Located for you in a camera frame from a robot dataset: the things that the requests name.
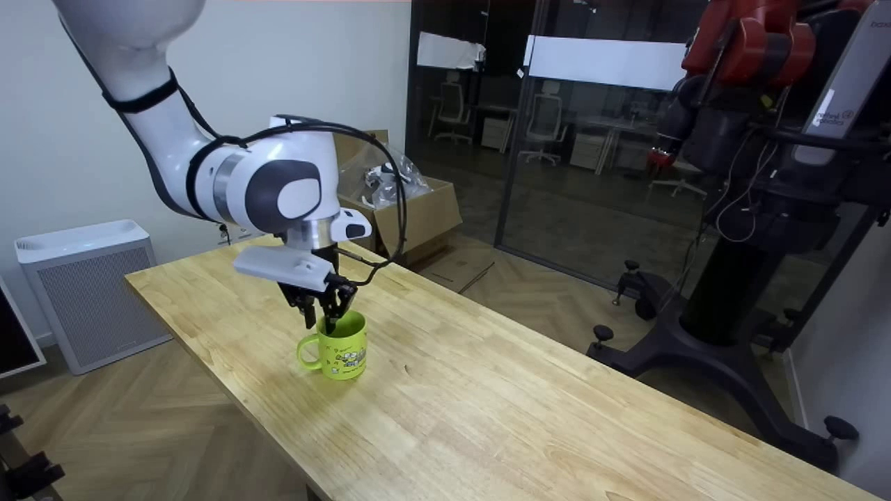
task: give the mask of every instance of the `black cable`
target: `black cable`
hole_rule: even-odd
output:
[[[775,128],[782,125],[789,99],[791,99],[791,87],[785,87],[782,94],[781,94],[781,103],[777,103],[777,112],[775,112]],[[750,175],[747,189],[745,189],[739,197],[732,197],[732,200],[718,213],[718,217],[717,217],[717,232],[718,232],[718,236],[728,240],[728,242],[750,242],[750,240],[754,236],[754,232],[757,232],[757,210],[754,210],[752,193],[754,193],[757,179],[764,175],[764,171],[775,161],[775,156],[777,156],[777,150],[781,150],[781,143],[775,143],[772,136],[765,136],[765,140],[768,140],[768,143],[760,144],[760,154],[757,154],[757,161],[754,161],[754,172]],[[731,213],[732,206],[739,206],[745,197],[750,200],[750,234],[747,234],[747,236],[731,236],[731,234],[725,232],[725,222],[721,222],[721,221],[725,221],[728,213]]]
[[[384,261],[367,261],[351,250],[344,250],[344,256],[348,259],[356,259],[362,264],[370,268],[370,272],[365,275],[365,282],[351,282],[355,286],[365,286],[374,282],[374,275],[394,264],[402,253],[405,253],[405,242],[406,242],[406,221],[410,221],[410,206],[406,206],[406,189],[405,189],[405,182],[402,182],[402,172],[398,172],[398,164],[394,160],[394,154],[374,136],[374,135],[365,135],[360,128],[351,128],[351,125],[344,125],[344,124],[323,124],[323,119],[312,119],[312,118],[295,118],[295,115],[280,115],[281,119],[299,119],[299,124],[285,124],[285,125],[273,125],[273,128],[266,128],[253,136],[245,136],[245,143],[260,143],[260,140],[271,140],[271,136],[281,136],[281,135],[295,135],[295,131],[327,131],[327,135],[341,135],[341,136],[355,136],[355,140],[362,140],[367,144],[374,144],[378,154],[384,154],[387,160],[387,168],[384,171],[394,171],[394,179],[397,179],[397,227],[398,227],[398,245],[394,253],[384,256]]]
[[[791,99],[791,87],[785,87],[782,94],[781,94],[775,128],[781,128],[781,124],[782,124],[782,118],[785,118],[789,99]],[[731,185],[732,185],[732,175],[735,175],[735,168],[739,168],[739,161],[740,161],[740,156],[745,156],[745,150],[747,150],[747,144],[752,143],[754,135],[764,135],[764,128],[750,128],[747,136],[745,136],[745,143],[735,147],[735,154],[732,154],[732,160],[731,160],[731,168],[728,168],[728,175],[725,175],[725,193],[721,193],[721,197],[718,197],[717,204],[711,204],[707,210],[703,206],[703,217],[699,217],[697,236],[688,242],[685,256],[682,256],[679,282],[678,282],[678,295],[682,295],[682,291],[688,286],[688,278],[690,278],[690,272],[693,272],[693,250],[703,245],[703,234],[706,234],[706,229],[707,229],[706,221],[714,217],[714,213],[728,200]],[[745,189],[745,195],[750,197],[750,206],[752,206],[754,182],[757,182],[757,175],[764,172],[764,168],[772,164],[775,154],[777,154],[777,143],[764,144],[760,154],[757,154],[757,168],[754,168],[750,185],[747,185],[747,189]]]
[[[211,124],[207,124],[207,118],[197,112],[197,105],[195,105],[195,100],[191,99],[191,93],[188,93],[188,89],[182,89],[182,87],[179,87],[179,94],[185,99],[185,103],[188,103],[188,110],[191,110],[193,119],[195,119],[207,135],[211,135],[217,143],[232,143],[232,144],[239,144],[239,147],[245,147],[245,150],[248,150],[248,143],[245,143],[245,140],[217,135],[217,131],[214,131],[214,125],[211,125]]]

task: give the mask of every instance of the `wooden table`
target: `wooden table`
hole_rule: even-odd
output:
[[[238,249],[129,282],[331,498],[870,498],[410,270],[356,299],[360,381],[295,367],[302,317]],[[355,278],[365,268],[344,261]]]

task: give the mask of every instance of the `chair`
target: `chair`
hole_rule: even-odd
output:
[[[533,118],[526,124],[526,147],[518,154],[522,161],[546,161],[552,168],[561,164],[558,154],[550,154],[552,144],[562,144],[565,124],[562,124],[562,99],[558,93],[536,94]]]
[[[436,135],[436,143],[451,140],[475,144],[472,110],[466,103],[466,87],[458,72],[449,72],[441,87],[441,103],[431,128],[437,125],[447,125],[447,131]]]
[[[697,185],[690,185],[690,175],[699,175],[697,164],[688,161],[675,161],[678,179],[665,179],[665,182],[650,182],[646,195],[653,195],[656,186],[672,186],[672,197],[678,197],[679,193],[693,193],[699,197],[707,197],[707,193]]]

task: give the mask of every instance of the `robotic arm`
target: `robotic arm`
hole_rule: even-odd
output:
[[[802,0],[711,0],[685,54],[675,100],[660,118],[660,136],[650,156],[653,171],[668,171],[690,136],[714,83],[721,87],[791,87],[817,54]]]
[[[327,317],[338,317],[355,286],[319,253],[370,236],[370,222],[341,210],[331,125],[281,119],[248,140],[221,136],[168,68],[168,46],[195,25],[203,0],[57,0],[57,8],[139,143],[160,197],[188,217],[285,236],[285,249],[248,249],[238,270],[323,299]]]

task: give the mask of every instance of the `glass wall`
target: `glass wall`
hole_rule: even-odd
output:
[[[623,261],[679,278],[706,193],[693,168],[656,179],[646,156],[703,5],[539,4],[498,245],[604,286]]]
[[[679,160],[656,175],[646,156],[703,8],[706,0],[415,4],[410,156],[427,175],[455,182],[469,236],[611,291],[639,261],[690,292],[717,249],[699,227],[703,172]],[[458,50],[429,54],[423,36]],[[782,261],[760,299],[765,313],[809,313],[863,213],[845,206],[838,217],[825,250]]]

